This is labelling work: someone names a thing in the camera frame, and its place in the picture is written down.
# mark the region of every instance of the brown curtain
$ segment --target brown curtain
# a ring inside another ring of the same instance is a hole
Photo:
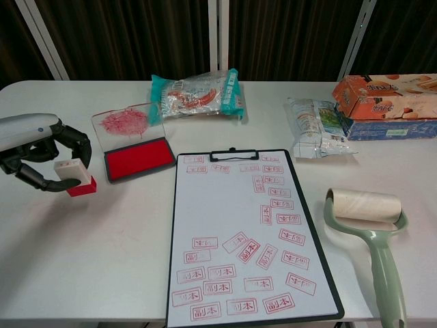
[[[0,90],[23,80],[53,79],[14,0],[0,0]]]
[[[255,81],[336,81],[362,1],[239,0],[229,67]]]
[[[378,0],[351,74],[437,72],[437,1]]]
[[[210,70],[205,0],[36,0],[73,80],[181,79]]]

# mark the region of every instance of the white table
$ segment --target white table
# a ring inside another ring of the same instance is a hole
[[[288,96],[332,100],[335,83],[244,82],[249,121],[188,118],[166,124],[175,154],[286,148]],[[150,82],[26,81],[0,92],[0,116],[55,113],[88,134],[93,195],[36,191],[0,172],[0,319],[157,320],[165,317],[175,169],[107,182],[90,117],[145,101]],[[329,230],[322,207],[329,187],[400,197],[410,226],[391,243],[408,317],[436,321],[437,142],[362,141],[359,154],[295,162],[346,311],[377,317],[369,253],[356,237]],[[58,159],[67,159],[61,151]],[[56,178],[52,163],[33,165]]]

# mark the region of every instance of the snack bag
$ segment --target snack bag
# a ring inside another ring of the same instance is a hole
[[[288,98],[285,111],[294,133],[295,157],[316,159],[355,153],[349,146],[332,102]]]
[[[150,99],[160,102],[164,119],[202,113],[237,115],[241,119],[244,107],[237,77],[238,71],[234,68],[179,81],[152,75]]]

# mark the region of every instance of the clear plastic lid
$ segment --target clear plastic lid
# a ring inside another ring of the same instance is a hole
[[[162,120],[151,120],[156,113],[160,115],[159,104],[149,102],[93,115],[91,121],[103,152],[165,137]]]

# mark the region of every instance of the cardboard box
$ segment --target cardboard box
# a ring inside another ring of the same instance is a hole
[[[437,118],[437,74],[349,75],[333,96],[353,120]]]
[[[437,137],[437,119],[351,120],[337,111],[348,140],[400,140]]]

